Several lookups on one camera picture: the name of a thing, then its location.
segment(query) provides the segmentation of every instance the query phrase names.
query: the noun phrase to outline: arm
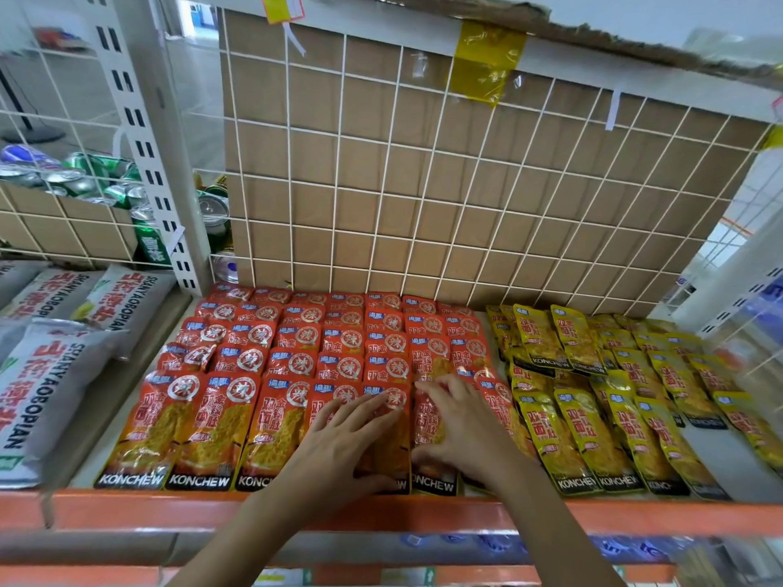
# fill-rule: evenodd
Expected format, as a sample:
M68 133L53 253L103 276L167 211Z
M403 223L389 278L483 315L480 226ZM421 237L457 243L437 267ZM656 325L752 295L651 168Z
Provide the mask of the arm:
M275 553L307 523L367 494L395 490L397 484L389 477L353 477L359 457L402 411L374 418L385 402L385 394L380 394L324 406L280 474L245 500L169 587L252 585Z
M625 587L576 522L540 466L519 451L483 398L455 375L416 384L438 407L446 438L416 447L414 461L436 460L483 482L504 503L548 587Z

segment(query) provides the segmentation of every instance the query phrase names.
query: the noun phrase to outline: white snack bag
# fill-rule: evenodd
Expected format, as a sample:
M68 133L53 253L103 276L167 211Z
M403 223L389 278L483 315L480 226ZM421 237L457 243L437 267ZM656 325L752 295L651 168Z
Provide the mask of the white snack bag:
M48 261L0 260L0 308L50 265Z
M51 267L35 276L0 311L0 317L68 319L102 275L102 271L66 271Z
M29 488L123 334L34 319L0 366L0 488Z
M133 271L111 265L70 318L115 332L128 330L116 354L116 358L128 360L175 284L172 271Z
M0 367L24 335L27 322L0 318Z

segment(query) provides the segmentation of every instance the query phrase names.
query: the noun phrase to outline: hand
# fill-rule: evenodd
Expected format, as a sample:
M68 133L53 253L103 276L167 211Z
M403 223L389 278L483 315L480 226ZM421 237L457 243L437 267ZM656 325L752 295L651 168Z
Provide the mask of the hand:
M416 447L411 454L414 463L443 462L496 490L508 471L526 464L525 455L471 385L454 374L436 380L419 381L416 389L438 408L445 440ZM449 392L438 384L446 385Z
M280 474L260 492L279 499L298 523L293 531L367 494L397 489L387 476L353 476L362 454L403 413L393 410L374 418L386 398L386 393L367 394L347 404L340 399L326 404Z

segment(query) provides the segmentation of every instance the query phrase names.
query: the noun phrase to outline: forearm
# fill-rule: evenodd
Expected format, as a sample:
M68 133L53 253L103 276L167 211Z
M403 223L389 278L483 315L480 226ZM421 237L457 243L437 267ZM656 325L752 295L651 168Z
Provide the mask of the forearm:
M491 488L503 501L545 587L625 587L593 546L549 478L521 458Z
M273 483L251 494L230 522L168 583L169 587L252 585L298 526L278 497Z

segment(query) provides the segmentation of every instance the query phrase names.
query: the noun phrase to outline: yellow tape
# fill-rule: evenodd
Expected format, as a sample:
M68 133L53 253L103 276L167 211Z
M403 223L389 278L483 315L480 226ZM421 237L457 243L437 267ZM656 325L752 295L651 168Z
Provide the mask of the yellow tape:
M772 128L761 146L762 150L767 148L783 148L783 125L776 125Z
M266 8L266 19L269 24L288 22L291 19L287 0L263 0Z
M526 40L524 33L464 20L449 88L476 101L497 105L508 73L522 57Z

